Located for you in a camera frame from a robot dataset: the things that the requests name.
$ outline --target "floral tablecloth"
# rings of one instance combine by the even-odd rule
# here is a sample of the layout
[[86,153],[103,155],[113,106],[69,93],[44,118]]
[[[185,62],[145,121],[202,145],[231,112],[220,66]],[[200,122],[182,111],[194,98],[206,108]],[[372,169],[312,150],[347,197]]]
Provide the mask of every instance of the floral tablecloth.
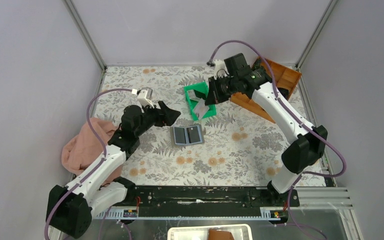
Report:
[[[208,81],[209,67],[109,67],[102,91],[113,88],[153,89],[156,104],[181,112],[175,126],[189,126],[190,115],[183,87]],[[289,99],[305,116],[299,91]],[[94,116],[120,123],[128,105],[139,105],[128,92],[110,92],[99,98]],[[173,146],[168,127],[152,127],[140,137],[140,146],[123,165],[122,176],[137,185],[265,186],[282,166],[288,143],[276,124],[230,102],[216,105],[217,115],[204,118],[204,144]],[[311,171],[321,172],[317,162]],[[325,186],[322,177],[304,175],[299,186]]]

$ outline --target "green tray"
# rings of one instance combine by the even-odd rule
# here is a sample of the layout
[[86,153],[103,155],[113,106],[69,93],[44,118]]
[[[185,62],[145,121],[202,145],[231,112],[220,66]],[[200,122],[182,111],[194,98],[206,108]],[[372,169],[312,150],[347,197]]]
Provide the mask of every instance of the green tray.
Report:
[[[198,121],[198,117],[194,113],[194,108],[198,104],[198,102],[191,101],[189,99],[189,95],[188,95],[188,90],[191,90],[191,89],[197,90],[197,91],[199,91],[201,93],[204,93],[206,96],[208,96],[208,86],[207,86],[207,83],[203,81],[203,82],[200,82],[200,83],[197,83],[197,84],[185,86],[183,88],[184,95],[186,96],[186,101],[189,104],[189,109],[190,109],[190,114],[192,115],[192,119],[194,121]],[[204,115],[203,119],[211,117],[211,116],[214,116],[214,115],[216,115],[216,105],[214,105],[214,104],[213,105],[209,105],[209,110],[206,112],[206,114]]]

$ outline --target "peach fabric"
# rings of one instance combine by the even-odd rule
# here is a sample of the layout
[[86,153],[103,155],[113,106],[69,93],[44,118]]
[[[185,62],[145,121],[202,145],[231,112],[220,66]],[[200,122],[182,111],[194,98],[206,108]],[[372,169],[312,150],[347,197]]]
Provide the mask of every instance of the peach fabric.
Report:
[[[104,143],[110,140],[117,129],[112,122],[96,117],[90,118],[90,122]],[[79,175],[97,159],[102,151],[102,145],[86,122],[81,127],[80,133],[71,139],[62,149],[62,165],[71,173]],[[115,178],[120,177],[121,174],[122,166],[119,166],[102,184],[112,182]]]

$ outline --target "orange wooden crate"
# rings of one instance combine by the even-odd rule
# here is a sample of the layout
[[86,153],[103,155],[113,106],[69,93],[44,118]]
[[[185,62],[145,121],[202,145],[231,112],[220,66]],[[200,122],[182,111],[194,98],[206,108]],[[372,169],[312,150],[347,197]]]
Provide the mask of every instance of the orange wooden crate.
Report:
[[[258,64],[260,60],[261,60],[260,58],[257,58],[254,64]],[[286,99],[289,100],[289,98],[292,95],[292,92],[294,91],[295,87],[298,84],[298,81],[301,78],[301,73],[268,59],[267,59],[267,62],[270,65],[271,69],[273,70],[276,86],[278,88],[284,88],[289,91],[289,95],[286,97]],[[265,68],[265,70],[267,71],[267,74],[270,76],[269,69],[267,68],[266,64],[264,64],[263,61],[261,61],[261,66]],[[249,99],[248,96],[245,94],[242,94],[240,92],[235,93],[230,98],[230,101],[243,107],[244,109],[247,109],[257,114],[260,117],[263,117],[269,120],[272,123],[275,122],[269,116],[269,114],[260,107],[260,105],[255,103],[252,99]]]

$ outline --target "robotic arm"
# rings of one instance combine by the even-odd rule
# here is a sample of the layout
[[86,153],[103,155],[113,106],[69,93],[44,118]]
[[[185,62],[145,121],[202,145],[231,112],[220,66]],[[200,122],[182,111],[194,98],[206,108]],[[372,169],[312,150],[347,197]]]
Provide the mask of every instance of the robotic arm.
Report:
[[126,198],[127,189],[123,184],[113,181],[100,189],[101,184],[135,152],[140,144],[140,135],[152,126],[173,125],[181,114],[168,108],[163,101],[158,102],[159,108],[157,108],[152,103],[151,96],[150,88],[141,89],[137,93],[137,99],[142,108],[130,105],[124,109],[121,123],[106,146],[106,156],[101,153],[74,180],[64,187],[56,185],[50,191],[46,218],[57,202],[74,188],[57,207],[50,220],[51,226],[77,239],[88,229],[93,217]]
[[[228,75],[218,77],[216,74],[208,80],[209,93],[205,105],[222,103],[234,93],[243,93],[273,118],[290,145],[281,156],[283,167],[267,185],[271,194],[268,198],[272,202],[284,201],[287,191],[303,170],[323,156],[325,144],[302,128],[282,107],[273,92],[272,79],[263,68],[253,71],[242,53],[215,63],[216,70],[224,67]],[[323,139],[327,138],[328,132],[322,125],[313,126],[281,94],[278,97],[300,118],[301,124],[312,128]]]

